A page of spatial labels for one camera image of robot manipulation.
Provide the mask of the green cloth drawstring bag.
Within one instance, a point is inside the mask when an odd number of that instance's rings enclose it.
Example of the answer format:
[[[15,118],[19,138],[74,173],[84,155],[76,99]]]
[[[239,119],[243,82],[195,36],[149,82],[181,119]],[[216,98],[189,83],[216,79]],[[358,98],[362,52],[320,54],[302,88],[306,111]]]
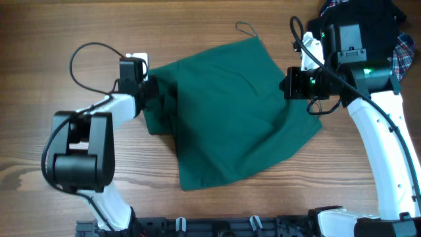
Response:
[[[285,99],[284,73],[256,32],[149,75],[159,92],[143,112],[147,129],[173,137],[183,190],[249,178],[292,157],[322,127],[306,101]]]

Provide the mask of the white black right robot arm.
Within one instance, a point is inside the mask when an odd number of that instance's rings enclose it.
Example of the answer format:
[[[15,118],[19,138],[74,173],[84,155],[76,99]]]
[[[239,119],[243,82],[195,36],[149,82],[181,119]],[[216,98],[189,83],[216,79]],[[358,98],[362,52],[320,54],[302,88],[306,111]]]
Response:
[[[355,213],[341,206],[311,209],[303,218],[305,236],[419,236],[420,162],[405,117],[400,83],[389,62],[369,61],[358,24],[332,24],[319,38],[292,17],[300,66],[280,83],[286,99],[309,103],[338,96],[362,138],[378,197],[378,213]]]

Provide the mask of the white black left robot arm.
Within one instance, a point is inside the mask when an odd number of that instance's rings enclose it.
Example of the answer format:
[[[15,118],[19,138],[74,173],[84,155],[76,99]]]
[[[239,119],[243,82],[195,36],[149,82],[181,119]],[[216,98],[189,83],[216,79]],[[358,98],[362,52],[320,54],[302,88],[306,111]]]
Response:
[[[83,198],[95,220],[92,236],[145,236],[114,182],[114,129],[135,119],[157,92],[146,53],[120,59],[118,91],[76,111],[54,114],[41,156],[44,179],[54,189]]]

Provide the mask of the dark navy garment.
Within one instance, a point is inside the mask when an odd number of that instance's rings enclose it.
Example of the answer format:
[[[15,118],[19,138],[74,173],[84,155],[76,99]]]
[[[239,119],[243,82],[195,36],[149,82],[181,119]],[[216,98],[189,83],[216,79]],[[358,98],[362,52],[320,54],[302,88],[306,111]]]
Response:
[[[307,23],[307,30],[316,39],[331,24],[357,23],[367,59],[387,59],[393,55],[399,35],[399,25],[406,14],[391,0],[327,1],[320,16]]]

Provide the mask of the red blue plaid shirt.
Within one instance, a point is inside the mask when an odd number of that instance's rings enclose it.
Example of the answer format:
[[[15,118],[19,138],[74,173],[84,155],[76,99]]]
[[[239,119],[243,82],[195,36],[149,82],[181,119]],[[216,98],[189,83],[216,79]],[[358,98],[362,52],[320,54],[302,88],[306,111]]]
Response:
[[[415,42],[410,35],[401,31],[402,24],[399,25],[399,35],[393,55],[387,58],[398,80],[402,80],[406,76],[416,55]]]

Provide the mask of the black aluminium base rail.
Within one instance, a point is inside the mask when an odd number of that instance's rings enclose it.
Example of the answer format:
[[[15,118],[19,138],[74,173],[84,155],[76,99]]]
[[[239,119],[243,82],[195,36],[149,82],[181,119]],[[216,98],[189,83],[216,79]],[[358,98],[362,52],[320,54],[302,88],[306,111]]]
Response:
[[[329,226],[318,230],[306,215],[263,218],[166,219],[139,218],[138,236],[353,236],[351,226]]]

